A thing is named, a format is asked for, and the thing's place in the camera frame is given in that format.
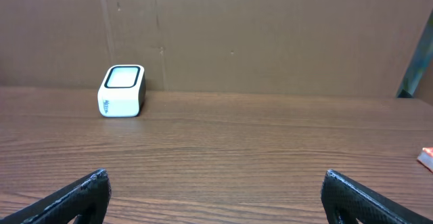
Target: tabletop surface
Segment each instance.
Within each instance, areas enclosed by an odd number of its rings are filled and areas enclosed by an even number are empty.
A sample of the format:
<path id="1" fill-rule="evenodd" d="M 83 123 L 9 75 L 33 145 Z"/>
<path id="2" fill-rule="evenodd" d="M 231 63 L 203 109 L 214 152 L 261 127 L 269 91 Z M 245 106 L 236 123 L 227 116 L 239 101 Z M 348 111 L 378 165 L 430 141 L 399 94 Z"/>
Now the tabletop surface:
<path id="1" fill-rule="evenodd" d="M 0 87 L 0 217 L 105 168 L 106 223 L 326 223 L 334 169 L 433 219 L 417 99 L 150 91 L 137 118 L 104 118 L 96 95 Z"/>

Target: cardboard wall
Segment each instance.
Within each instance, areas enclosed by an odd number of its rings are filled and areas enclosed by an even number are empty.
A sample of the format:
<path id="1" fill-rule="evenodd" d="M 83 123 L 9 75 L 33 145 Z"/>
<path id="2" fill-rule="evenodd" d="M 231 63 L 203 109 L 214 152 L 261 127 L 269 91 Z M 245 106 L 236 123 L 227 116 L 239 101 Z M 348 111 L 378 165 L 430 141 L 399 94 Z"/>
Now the cardboard wall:
<path id="1" fill-rule="evenodd" d="M 394 97 L 433 0 L 0 0 L 0 85 Z"/>
<path id="2" fill-rule="evenodd" d="M 433 105 L 433 61 L 430 61 L 413 96 Z"/>

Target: black bezel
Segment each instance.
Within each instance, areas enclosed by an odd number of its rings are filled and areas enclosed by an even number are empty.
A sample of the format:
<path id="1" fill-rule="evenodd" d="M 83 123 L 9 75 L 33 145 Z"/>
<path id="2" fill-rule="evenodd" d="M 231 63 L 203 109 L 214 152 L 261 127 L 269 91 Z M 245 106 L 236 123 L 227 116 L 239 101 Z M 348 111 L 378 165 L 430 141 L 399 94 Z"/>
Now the black bezel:
<path id="1" fill-rule="evenodd" d="M 138 69 L 137 70 L 137 76 L 135 77 L 134 84 L 132 86 L 130 86 L 130 87 L 109 87 L 109 86 L 107 86 L 108 81 L 110 80 L 110 77 L 111 77 L 111 73 L 116 68 L 137 68 Z M 107 77 L 106 83 L 104 84 L 104 87 L 107 88 L 107 89 L 128 89 L 128 88 L 132 88 L 132 87 L 134 87 L 137 84 L 137 80 L 138 80 L 138 76 L 139 75 L 140 75 L 140 67 L 139 66 L 115 66 L 115 67 L 113 67 L 110 70 L 110 73 L 108 74 L 108 77 Z"/>

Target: wooden table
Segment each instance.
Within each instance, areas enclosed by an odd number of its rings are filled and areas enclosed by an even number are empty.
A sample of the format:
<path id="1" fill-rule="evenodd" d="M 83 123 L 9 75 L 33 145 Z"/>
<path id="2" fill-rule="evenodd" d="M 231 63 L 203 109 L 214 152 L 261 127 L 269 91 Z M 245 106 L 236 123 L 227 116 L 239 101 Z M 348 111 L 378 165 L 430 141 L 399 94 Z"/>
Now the wooden table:
<path id="1" fill-rule="evenodd" d="M 0 216 L 105 168 L 107 223 L 325 223 L 335 169 L 433 219 L 422 101 L 149 92 L 103 118 L 96 94 L 0 88 Z"/>

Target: orange object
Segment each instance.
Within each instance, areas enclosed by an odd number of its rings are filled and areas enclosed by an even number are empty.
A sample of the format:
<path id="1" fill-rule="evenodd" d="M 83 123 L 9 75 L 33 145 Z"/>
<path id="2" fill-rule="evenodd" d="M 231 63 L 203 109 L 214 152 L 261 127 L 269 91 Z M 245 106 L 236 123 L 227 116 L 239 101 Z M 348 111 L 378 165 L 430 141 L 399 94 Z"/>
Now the orange object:
<path id="1" fill-rule="evenodd" d="M 418 156 L 418 161 L 433 172 L 433 148 L 422 148 L 422 152 Z"/>

